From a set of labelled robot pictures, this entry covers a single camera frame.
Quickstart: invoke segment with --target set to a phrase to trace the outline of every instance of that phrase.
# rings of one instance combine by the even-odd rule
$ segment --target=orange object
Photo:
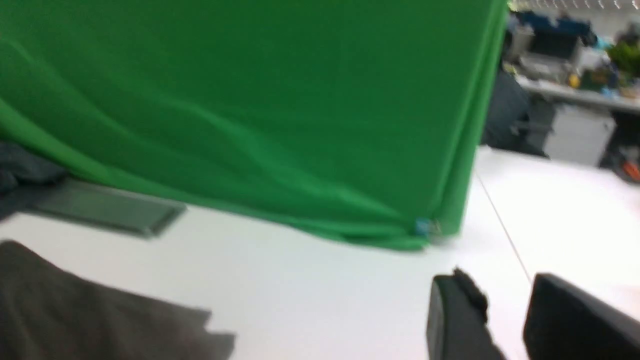
[[[626,161],[622,169],[635,181],[640,181],[640,169],[636,164]]]

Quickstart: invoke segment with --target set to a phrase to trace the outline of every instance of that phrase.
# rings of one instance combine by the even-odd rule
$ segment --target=computer monitor
[[[580,36],[553,31],[536,31],[529,46],[529,54],[544,55],[571,61]]]

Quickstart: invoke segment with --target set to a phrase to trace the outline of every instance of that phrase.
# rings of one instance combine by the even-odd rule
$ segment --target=office desk
[[[640,114],[640,101],[624,97],[607,97],[600,93],[576,90],[569,86],[549,81],[531,81],[524,76],[516,76],[518,84],[531,94],[540,94],[566,102],[575,102],[587,106],[601,106],[610,110]]]
[[[233,360],[425,360],[431,279],[460,266],[489,296],[496,343],[526,359],[530,284],[477,179],[462,232],[418,253],[196,206],[152,241],[25,214],[2,238],[86,279],[212,309],[208,328],[237,333]]]
[[[608,170],[492,150],[475,171],[530,279],[553,272],[640,290],[640,187]]]

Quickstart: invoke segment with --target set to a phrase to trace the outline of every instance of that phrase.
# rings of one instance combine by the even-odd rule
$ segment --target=ceiling
[[[516,9],[557,8],[571,12],[572,10],[589,11],[638,11],[640,0],[512,0],[510,5]]]

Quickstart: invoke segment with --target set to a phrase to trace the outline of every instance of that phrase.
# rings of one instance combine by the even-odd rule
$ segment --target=green cloth
[[[4,0],[0,131],[89,181],[419,249],[417,223],[460,228],[505,11]]]

